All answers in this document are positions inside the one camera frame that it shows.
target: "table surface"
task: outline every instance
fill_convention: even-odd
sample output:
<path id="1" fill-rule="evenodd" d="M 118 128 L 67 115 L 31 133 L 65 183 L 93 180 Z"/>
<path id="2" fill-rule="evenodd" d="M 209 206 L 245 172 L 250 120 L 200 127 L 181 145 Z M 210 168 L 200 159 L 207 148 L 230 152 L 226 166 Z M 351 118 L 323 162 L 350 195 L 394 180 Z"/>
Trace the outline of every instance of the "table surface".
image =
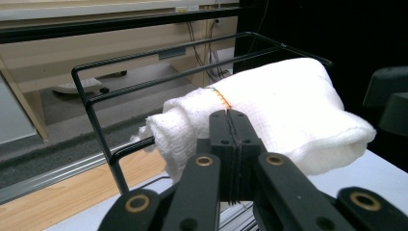
<path id="1" fill-rule="evenodd" d="M 361 187 L 373 191 L 408 214 L 408 174 L 391 165 L 370 151 L 351 165 L 333 169 L 321 175 L 309 176 L 312 183 L 322 192 L 336 197 L 342 188 Z M 169 180 L 159 181 L 152 186 L 158 192 L 170 186 Z M 115 203 L 118 195 L 93 206 L 71 218 L 63 220 L 47 231 L 96 230 L 101 219 Z"/>

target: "towel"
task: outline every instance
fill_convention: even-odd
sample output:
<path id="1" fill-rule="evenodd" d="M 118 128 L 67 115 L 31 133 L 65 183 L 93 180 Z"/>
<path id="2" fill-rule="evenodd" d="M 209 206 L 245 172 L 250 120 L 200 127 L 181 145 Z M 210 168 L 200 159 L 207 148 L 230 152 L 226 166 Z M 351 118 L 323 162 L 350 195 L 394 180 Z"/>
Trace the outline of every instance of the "towel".
<path id="1" fill-rule="evenodd" d="M 209 115 L 227 108 L 246 114 L 266 149 L 288 156 L 306 175 L 349 165 L 376 135 L 368 122 L 344 110 L 324 66 L 300 58 L 170 99 L 131 141 L 154 136 L 166 171 L 177 182 L 196 140 L 209 138 Z"/>

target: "black metal wire rack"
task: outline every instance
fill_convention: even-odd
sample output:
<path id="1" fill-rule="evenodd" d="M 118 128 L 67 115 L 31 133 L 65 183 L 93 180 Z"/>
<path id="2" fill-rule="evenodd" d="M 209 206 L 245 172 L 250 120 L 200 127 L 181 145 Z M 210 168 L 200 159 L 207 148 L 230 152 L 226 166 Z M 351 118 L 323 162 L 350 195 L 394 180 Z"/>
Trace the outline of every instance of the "black metal wire rack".
<path id="1" fill-rule="evenodd" d="M 128 61 L 132 61 L 132 60 L 136 60 L 136 59 L 140 59 L 140 58 L 144 58 L 144 57 L 148 57 L 148 56 L 153 56 L 153 55 L 160 55 L 163 53 L 168 53 L 171 52 L 173 50 L 178 50 L 178 49 L 186 49 L 186 48 L 192 48 L 195 47 L 197 45 L 202 45 L 204 43 L 211 43 L 211 42 L 216 42 L 216 41 L 221 41 L 221 40 L 225 40 L 225 39 L 252 39 L 252 40 L 258 40 L 261 42 L 264 42 L 268 45 L 268 47 L 266 47 L 265 49 L 261 49 L 261 50 L 257 50 L 254 52 L 249 52 L 247 54 L 243 54 L 243 55 L 239 55 L 239 56 L 235 56 L 233 58 L 227 59 L 227 60 L 223 60 L 223 61 L 219 61 L 217 63 L 212 63 L 212 64 L 205 64 L 202 66 L 198 66 L 196 68 L 193 69 L 189 69 L 186 70 L 184 72 L 178 72 L 172 75 L 168 75 L 165 76 L 163 78 L 160 79 L 156 79 L 156 80 L 151 80 L 151 81 L 146 81 L 140 84 L 136 84 L 133 86 L 129 86 L 129 87 L 125 87 L 119 90 L 113 90 L 110 92 L 107 92 L 105 94 L 100 94 L 94 97 L 89 98 L 85 92 L 84 89 L 81 85 L 81 81 L 80 81 L 80 73 L 82 71 L 85 70 L 90 70 L 93 68 L 97 68 L 97 67 L 101 67 L 104 65 L 110 65 L 110 64 L 118 64 L 118 63 L 122 63 L 122 62 L 128 62 Z M 147 89 L 153 86 L 157 86 L 175 79 L 179 79 L 179 78 L 183 78 L 183 77 L 188 77 L 190 75 L 193 75 L 195 73 L 198 72 L 202 72 L 211 68 L 215 68 L 221 65 L 225 65 L 225 64 L 233 64 L 236 62 L 243 62 L 249 59 L 253 59 L 253 58 L 257 58 L 257 57 L 261 57 L 267 54 L 271 54 L 277 51 L 289 51 L 291 53 L 297 54 L 301 57 L 311 57 L 311 58 L 315 58 L 319 61 L 321 61 L 323 64 L 325 65 L 331 65 L 331 62 L 328 60 L 325 60 L 324 58 L 318 57 L 316 55 L 310 54 L 308 52 L 296 49 L 294 47 L 290 47 L 289 45 L 286 45 L 284 43 L 278 42 L 276 40 L 270 39 L 270 38 L 266 38 L 263 37 L 261 35 L 258 35 L 256 33 L 251 33 L 251 32 L 244 32 L 244 33 L 237 33 L 235 35 L 231 35 L 231 36 L 226 36 L 226 37 L 220 37 L 220 38 L 209 38 L 209 39 L 203 39 L 203 40 L 199 40 L 199 41 L 193 41 L 193 42 L 188 42 L 188 43 L 184 43 L 184 44 L 180 44 L 180 45 L 175 45 L 175 46 L 171 46 L 171 47 L 167 47 L 167 48 L 162 48 L 162 49 L 156 49 L 156 50 L 151 50 L 151 51 L 146 51 L 146 52 L 141 52 L 138 54 L 134 54 L 134 55 L 129 55 L 129 56 L 123 56 L 123 57 L 117 57 L 114 59 L 108 59 L 108 60 L 104 60 L 104 61 L 99 61 L 99 62 L 95 62 L 95 63 L 90 63 L 90 64 L 81 64 L 81 65 L 77 65 L 72 69 L 72 78 L 73 81 L 76 85 L 76 88 L 79 92 L 79 95 L 81 97 L 81 100 L 85 106 L 85 109 L 87 111 L 88 117 L 89 117 L 89 121 L 92 125 L 93 131 L 99 141 L 99 144 L 102 148 L 102 151 L 105 155 L 105 158 L 110 166 L 110 169 L 112 171 L 112 174 L 114 176 L 114 179 L 116 181 L 116 184 L 119 188 L 119 191 L 121 193 L 126 193 L 129 192 L 129 188 L 126 184 L 126 180 L 125 177 L 123 175 L 123 172 L 120 168 L 120 164 L 119 164 L 119 160 L 129 154 L 132 154 L 136 151 L 139 151 L 149 145 L 152 145 L 155 143 L 154 137 L 150 137 L 147 139 L 144 139 L 142 141 L 138 141 L 136 143 L 131 143 L 129 145 L 125 145 L 121 148 L 119 148 L 117 151 L 115 151 L 114 153 L 111 152 L 111 148 L 108 146 L 107 141 L 104 137 L 103 134 L 103 130 L 102 127 L 100 125 L 100 122 L 98 120 L 98 117 L 95 113 L 95 110 L 93 108 L 93 106 L 99 102 L 105 101 L 105 100 L 109 100 L 115 97 L 118 97 L 120 95 L 124 95 L 124 94 L 128 94 L 137 90 L 143 90 L 143 89 Z"/>

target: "white cabinet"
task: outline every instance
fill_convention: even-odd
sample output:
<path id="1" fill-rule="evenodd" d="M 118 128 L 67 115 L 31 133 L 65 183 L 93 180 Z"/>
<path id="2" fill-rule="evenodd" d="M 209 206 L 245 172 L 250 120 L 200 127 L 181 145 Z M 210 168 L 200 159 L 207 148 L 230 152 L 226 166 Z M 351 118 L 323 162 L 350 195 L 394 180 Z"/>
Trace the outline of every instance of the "white cabinet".
<path id="1" fill-rule="evenodd" d="M 35 135 L 36 128 L 21 109 L 3 75 L 0 77 L 0 144 Z"/>

